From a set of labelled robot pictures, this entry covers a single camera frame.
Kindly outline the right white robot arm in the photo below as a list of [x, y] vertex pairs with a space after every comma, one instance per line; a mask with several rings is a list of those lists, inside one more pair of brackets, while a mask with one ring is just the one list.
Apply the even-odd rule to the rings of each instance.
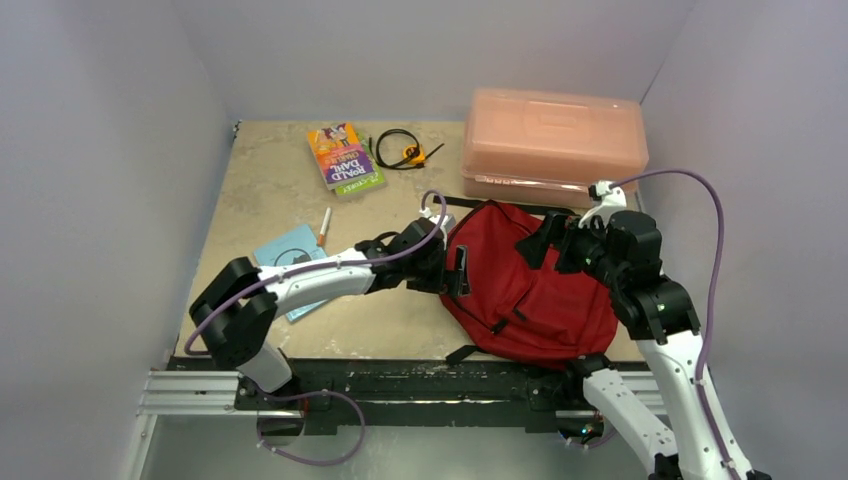
[[532, 269], [549, 249], [560, 274], [584, 273], [606, 287], [615, 317], [626, 328], [658, 387], [663, 423], [627, 387], [600, 353], [572, 362], [561, 392], [576, 407], [595, 407], [642, 462], [651, 479], [765, 479], [737, 442], [701, 361], [706, 329], [686, 289], [662, 272], [662, 235], [649, 215], [623, 210], [608, 221], [548, 213], [520, 240]]

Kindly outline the purple Roald Dahl book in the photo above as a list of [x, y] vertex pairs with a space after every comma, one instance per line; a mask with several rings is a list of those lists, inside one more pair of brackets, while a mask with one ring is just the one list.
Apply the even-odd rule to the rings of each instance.
[[336, 123], [309, 131], [307, 142], [329, 190], [375, 173], [372, 160], [350, 123]]

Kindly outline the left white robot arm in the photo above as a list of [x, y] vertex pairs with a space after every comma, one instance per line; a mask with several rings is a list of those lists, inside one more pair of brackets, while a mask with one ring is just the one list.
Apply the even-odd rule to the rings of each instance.
[[289, 312], [342, 296], [394, 289], [467, 295], [463, 263], [446, 265], [451, 214], [421, 213], [398, 234], [357, 243], [337, 255], [295, 265], [255, 266], [246, 257], [230, 261], [195, 299], [188, 314], [206, 355], [222, 369], [251, 380], [272, 408], [297, 399], [298, 382], [282, 351], [267, 336]]

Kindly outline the red student backpack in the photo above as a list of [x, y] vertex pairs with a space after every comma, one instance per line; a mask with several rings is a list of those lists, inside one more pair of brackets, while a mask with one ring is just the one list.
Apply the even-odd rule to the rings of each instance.
[[568, 361], [611, 345], [619, 322], [608, 289], [583, 273], [556, 272], [554, 249], [538, 270], [530, 269], [517, 250], [541, 224], [514, 205], [489, 200], [450, 231], [448, 256], [454, 258], [461, 246], [467, 249], [470, 293], [440, 300], [470, 342], [447, 356], [449, 364], [485, 353], [562, 370]]

